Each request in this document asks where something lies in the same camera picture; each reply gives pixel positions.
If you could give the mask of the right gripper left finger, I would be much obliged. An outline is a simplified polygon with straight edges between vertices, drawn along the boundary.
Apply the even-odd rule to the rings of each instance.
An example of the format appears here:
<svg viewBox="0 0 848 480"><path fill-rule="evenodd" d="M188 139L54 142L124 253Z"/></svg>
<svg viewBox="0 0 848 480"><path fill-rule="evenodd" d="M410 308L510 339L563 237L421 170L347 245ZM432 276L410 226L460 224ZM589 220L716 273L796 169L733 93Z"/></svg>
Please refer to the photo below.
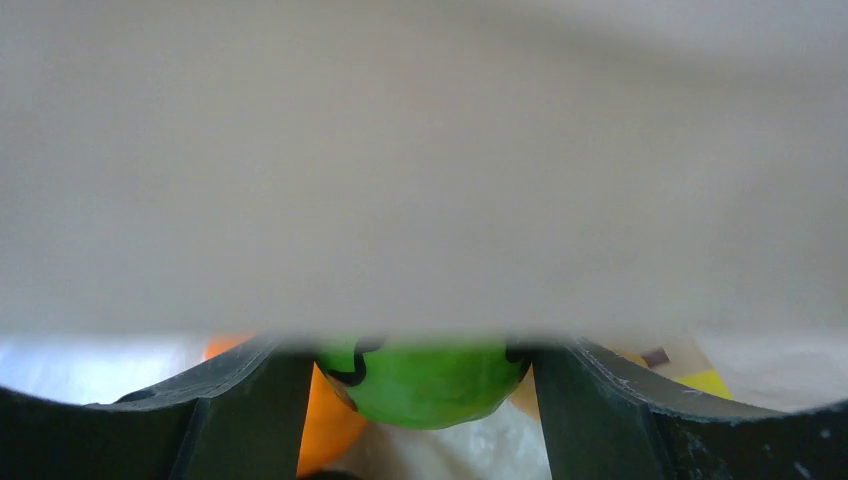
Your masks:
<svg viewBox="0 0 848 480"><path fill-rule="evenodd" d="M292 479L313 359L257 337L112 404L1 392L5 479Z"/></svg>

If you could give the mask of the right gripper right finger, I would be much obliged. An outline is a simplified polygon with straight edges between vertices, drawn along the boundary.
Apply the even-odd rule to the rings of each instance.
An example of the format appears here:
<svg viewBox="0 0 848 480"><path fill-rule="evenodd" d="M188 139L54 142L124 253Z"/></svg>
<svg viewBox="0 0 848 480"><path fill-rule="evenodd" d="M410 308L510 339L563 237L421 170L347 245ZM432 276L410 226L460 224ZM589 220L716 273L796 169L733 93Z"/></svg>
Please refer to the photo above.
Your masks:
<svg viewBox="0 0 848 480"><path fill-rule="evenodd" d="M533 354L553 478L847 476L847 403L781 413L669 380L588 340Z"/></svg>

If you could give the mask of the orange fake orange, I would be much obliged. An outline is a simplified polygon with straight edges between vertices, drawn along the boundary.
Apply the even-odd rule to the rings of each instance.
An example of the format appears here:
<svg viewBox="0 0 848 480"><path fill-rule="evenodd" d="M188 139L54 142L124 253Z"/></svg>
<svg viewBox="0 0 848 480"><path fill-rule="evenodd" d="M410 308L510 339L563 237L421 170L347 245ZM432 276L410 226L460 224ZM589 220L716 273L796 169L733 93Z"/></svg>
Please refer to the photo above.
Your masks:
<svg viewBox="0 0 848 480"><path fill-rule="evenodd" d="M316 474L347 453L364 431L367 420L336 394L320 369L313 365L297 466L297 478Z"/></svg>

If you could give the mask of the yellow fake banana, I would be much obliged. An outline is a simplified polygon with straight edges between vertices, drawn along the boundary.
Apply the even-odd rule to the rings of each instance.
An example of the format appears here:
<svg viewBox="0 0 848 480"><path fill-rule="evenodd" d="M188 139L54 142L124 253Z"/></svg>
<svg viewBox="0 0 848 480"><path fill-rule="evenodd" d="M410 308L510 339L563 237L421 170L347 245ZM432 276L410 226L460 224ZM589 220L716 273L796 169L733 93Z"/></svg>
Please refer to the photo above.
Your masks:
<svg viewBox="0 0 848 480"><path fill-rule="evenodd" d="M733 394L716 370L705 370L697 373L674 377L677 383L696 389L707 394L733 400Z"/></svg>

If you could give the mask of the green striped fake watermelon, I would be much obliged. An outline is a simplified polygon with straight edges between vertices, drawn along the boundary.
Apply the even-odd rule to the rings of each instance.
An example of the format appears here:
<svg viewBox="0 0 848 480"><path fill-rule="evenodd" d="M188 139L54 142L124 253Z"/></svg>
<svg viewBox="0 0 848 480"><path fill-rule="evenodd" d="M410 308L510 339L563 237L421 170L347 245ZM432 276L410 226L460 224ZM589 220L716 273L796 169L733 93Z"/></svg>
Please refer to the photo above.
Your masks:
<svg viewBox="0 0 848 480"><path fill-rule="evenodd" d="M337 395L378 423L440 430L494 413L530 369L528 348L504 340L330 343L316 364Z"/></svg>

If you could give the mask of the translucent orange plastic bag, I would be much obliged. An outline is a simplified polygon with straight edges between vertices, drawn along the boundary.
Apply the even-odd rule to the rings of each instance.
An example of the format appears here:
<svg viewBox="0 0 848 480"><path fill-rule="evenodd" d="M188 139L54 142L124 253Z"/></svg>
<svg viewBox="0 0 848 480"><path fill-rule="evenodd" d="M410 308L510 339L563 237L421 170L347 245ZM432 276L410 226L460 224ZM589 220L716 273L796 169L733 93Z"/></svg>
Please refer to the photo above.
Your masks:
<svg viewBox="0 0 848 480"><path fill-rule="evenodd" d="M1 329L842 335L847 5L5 1Z"/></svg>

